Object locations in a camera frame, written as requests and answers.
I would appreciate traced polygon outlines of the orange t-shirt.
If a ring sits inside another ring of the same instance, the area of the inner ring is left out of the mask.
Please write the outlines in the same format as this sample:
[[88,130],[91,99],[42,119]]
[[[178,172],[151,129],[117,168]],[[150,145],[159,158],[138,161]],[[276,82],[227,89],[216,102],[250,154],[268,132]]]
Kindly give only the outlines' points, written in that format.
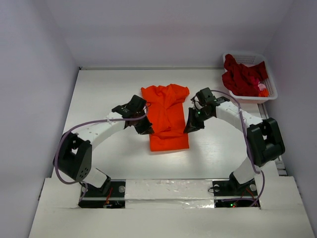
[[188,87],[177,84],[142,87],[143,98],[150,103],[148,118],[154,133],[150,135],[150,150],[166,152],[189,148],[188,135],[184,133],[183,103],[189,96]]

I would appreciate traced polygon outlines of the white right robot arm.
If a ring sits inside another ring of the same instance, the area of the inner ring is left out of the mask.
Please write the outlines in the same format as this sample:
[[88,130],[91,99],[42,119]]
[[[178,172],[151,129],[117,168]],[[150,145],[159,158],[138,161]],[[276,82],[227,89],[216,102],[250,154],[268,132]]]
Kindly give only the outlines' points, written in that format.
[[220,192],[240,194],[246,186],[260,174],[260,168],[285,153],[285,145],[278,122],[273,118],[262,119],[242,110],[240,103],[232,96],[224,94],[217,98],[210,88],[200,90],[191,99],[194,107],[189,108],[184,133],[203,129],[205,121],[211,118],[223,120],[243,133],[247,157],[233,171]]

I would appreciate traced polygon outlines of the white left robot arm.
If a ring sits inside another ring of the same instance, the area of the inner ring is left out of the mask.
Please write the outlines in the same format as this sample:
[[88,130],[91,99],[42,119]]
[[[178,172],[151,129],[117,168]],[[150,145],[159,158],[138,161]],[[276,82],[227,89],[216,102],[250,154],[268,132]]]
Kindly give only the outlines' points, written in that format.
[[114,107],[105,118],[78,124],[65,132],[53,160],[58,179],[63,184],[80,183],[86,191],[106,195],[111,179],[92,166],[93,150],[130,126],[140,135],[152,134],[148,106],[145,99],[134,95],[128,103]]

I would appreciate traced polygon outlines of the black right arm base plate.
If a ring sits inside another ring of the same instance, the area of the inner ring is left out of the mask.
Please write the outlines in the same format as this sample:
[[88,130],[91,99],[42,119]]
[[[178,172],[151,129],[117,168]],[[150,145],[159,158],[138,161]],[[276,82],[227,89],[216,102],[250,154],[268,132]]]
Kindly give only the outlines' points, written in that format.
[[229,180],[213,180],[208,192],[213,195],[215,208],[260,207],[260,202],[253,203],[258,197],[255,180],[234,188]]

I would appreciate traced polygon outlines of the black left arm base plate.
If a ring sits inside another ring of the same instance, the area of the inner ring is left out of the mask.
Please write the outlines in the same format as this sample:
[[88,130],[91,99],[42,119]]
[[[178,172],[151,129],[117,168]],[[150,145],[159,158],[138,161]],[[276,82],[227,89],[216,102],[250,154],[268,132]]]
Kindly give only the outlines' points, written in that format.
[[125,208],[125,179],[111,180],[106,185],[106,192],[104,194],[102,194],[98,188],[90,184],[85,186],[82,183],[82,185],[78,202],[80,208]]

